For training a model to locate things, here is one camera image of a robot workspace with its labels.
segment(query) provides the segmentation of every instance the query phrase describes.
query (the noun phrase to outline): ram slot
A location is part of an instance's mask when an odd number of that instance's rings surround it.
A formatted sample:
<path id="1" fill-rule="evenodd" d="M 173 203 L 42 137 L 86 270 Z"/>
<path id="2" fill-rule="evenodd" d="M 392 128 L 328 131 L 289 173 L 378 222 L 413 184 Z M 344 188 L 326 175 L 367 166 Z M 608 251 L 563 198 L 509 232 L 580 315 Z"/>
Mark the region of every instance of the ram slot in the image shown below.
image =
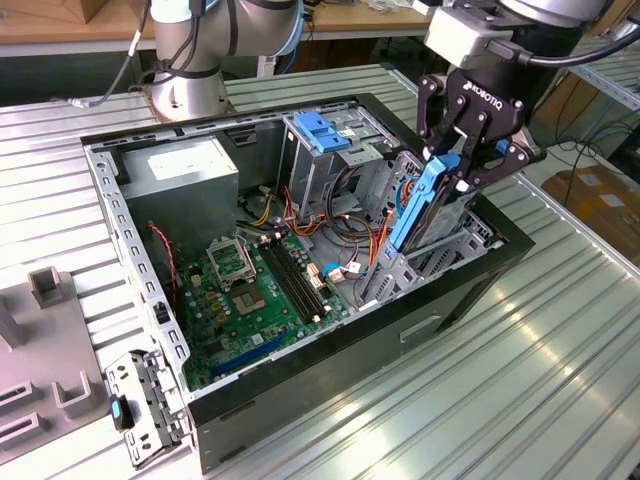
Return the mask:
<path id="1" fill-rule="evenodd" d="M 269 270 L 302 320 L 310 323 L 314 316 L 323 315 L 322 304 L 302 278 L 286 251 L 278 245 L 263 246 L 261 251 Z"/>
<path id="2" fill-rule="evenodd" d="M 320 303 L 318 296 L 311 287 L 310 283 L 307 281 L 306 277 L 298 270 L 298 267 L 289 256 L 289 253 L 280 245 L 276 247 L 274 253 L 276 254 L 276 257 L 278 257 L 282 265 L 291 272 L 290 274 L 293 283 L 297 286 L 297 288 L 301 290 L 301 292 L 305 296 L 307 304 L 312 306 L 316 315 L 323 316 L 325 314 L 325 311 L 322 303 Z"/>

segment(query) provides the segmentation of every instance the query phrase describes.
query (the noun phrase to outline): blue pcie slot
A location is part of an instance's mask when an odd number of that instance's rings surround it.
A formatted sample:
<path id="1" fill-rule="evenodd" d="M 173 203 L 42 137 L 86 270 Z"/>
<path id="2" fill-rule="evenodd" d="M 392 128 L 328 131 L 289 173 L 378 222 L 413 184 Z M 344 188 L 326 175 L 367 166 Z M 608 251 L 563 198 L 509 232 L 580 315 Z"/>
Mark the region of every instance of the blue pcie slot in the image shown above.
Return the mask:
<path id="1" fill-rule="evenodd" d="M 289 335 L 289 331 L 281 333 L 276 338 L 269 340 L 267 343 L 260 345 L 253 350 L 249 350 L 248 352 L 244 352 L 242 355 L 239 355 L 234 359 L 221 363 L 220 365 L 216 365 L 210 370 L 211 378 L 230 372 L 231 370 L 235 370 L 246 363 L 250 363 L 267 353 L 277 350 L 287 335 Z"/>

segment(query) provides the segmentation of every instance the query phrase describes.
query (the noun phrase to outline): blue latch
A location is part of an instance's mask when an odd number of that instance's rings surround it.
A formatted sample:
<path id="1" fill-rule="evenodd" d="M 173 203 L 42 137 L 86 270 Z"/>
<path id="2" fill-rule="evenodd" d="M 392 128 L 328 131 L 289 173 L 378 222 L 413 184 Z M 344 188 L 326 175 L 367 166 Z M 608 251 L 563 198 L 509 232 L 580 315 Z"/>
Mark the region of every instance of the blue latch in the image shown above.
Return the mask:
<path id="1" fill-rule="evenodd" d="M 301 113 L 295 115 L 293 119 L 296 126 L 320 153 L 335 152 L 351 146 L 351 142 L 342 138 L 319 113 Z"/>
<path id="2" fill-rule="evenodd" d="M 395 252 L 402 251 L 405 241 L 422 218 L 424 209 L 434 199 L 435 184 L 440 175 L 454 171 L 458 165 L 460 165 L 460 156 L 454 153 L 431 157 L 422 175 L 416 181 L 402 217 L 393 227 L 387 250 L 385 250 L 389 258 L 393 257 Z"/>

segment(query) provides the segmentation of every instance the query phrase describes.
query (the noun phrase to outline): green circuit board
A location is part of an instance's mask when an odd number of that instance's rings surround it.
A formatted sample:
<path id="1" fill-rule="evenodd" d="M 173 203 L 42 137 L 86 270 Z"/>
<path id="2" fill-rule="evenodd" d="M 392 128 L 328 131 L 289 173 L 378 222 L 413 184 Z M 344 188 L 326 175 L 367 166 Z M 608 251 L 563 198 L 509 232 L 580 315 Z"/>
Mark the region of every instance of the green circuit board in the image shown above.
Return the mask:
<path id="1" fill-rule="evenodd" d="M 280 245 L 292 258 L 295 256 L 300 270 L 313 263 L 296 237 L 286 237 Z M 186 285 L 183 333 L 191 356 L 184 372 L 191 391 L 348 316 L 341 298 L 332 287 L 326 286 L 324 296 L 317 294 L 317 298 L 329 311 L 317 322 L 304 321 L 270 271 L 258 246 L 249 244 L 246 250 L 256 269 L 252 283 L 241 282 L 223 289 L 207 255 L 178 270 Z M 222 249 L 214 259 L 218 265 L 224 265 L 225 270 L 243 267 L 237 263 L 235 249 Z M 301 275 L 309 281 L 306 271 Z M 234 365 L 232 362 L 238 359 L 239 364 Z M 224 373 L 216 374 L 221 368 Z"/>

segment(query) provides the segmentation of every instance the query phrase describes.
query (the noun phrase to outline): open computer tower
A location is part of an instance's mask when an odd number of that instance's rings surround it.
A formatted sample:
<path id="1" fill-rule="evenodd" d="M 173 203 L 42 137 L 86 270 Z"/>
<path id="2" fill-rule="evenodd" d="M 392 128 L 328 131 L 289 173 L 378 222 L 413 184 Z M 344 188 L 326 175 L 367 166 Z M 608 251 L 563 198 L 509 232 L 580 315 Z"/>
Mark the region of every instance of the open computer tower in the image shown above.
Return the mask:
<path id="1" fill-rule="evenodd" d="M 533 246 L 478 194 L 446 235 L 372 259 L 424 166 L 372 95 L 83 145 L 154 345 L 107 369 L 137 468 L 189 442 L 210 471 L 451 327 Z"/>

